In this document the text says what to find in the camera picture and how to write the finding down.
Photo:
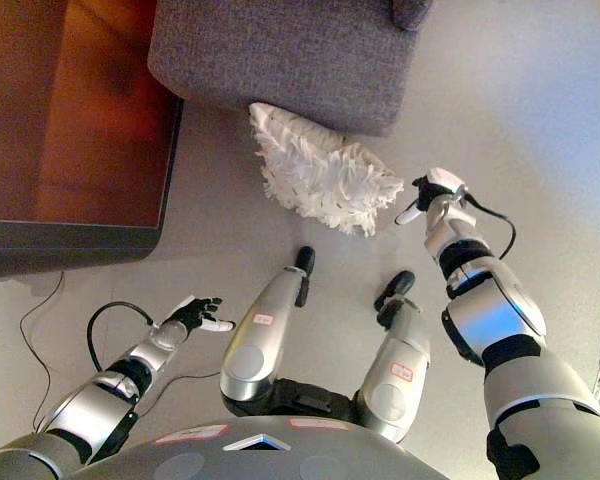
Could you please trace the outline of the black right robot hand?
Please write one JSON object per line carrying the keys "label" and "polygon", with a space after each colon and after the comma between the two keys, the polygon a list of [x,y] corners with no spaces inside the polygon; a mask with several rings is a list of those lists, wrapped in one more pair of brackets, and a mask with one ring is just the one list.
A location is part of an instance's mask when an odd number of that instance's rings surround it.
{"label": "black right robot hand", "polygon": [[466,192],[465,182],[441,167],[429,169],[424,176],[414,179],[411,185],[417,188],[417,197],[394,218],[396,225],[406,225],[415,220],[439,196],[450,195],[458,200]]}

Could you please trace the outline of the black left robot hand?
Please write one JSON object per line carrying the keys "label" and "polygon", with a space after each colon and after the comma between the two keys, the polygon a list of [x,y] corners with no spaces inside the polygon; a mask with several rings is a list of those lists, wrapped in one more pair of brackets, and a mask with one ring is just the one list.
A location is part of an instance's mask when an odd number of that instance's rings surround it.
{"label": "black left robot hand", "polygon": [[236,323],[215,317],[222,302],[223,299],[219,297],[187,297],[174,308],[165,323],[179,322],[188,333],[195,329],[217,333],[230,332],[236,328]]}

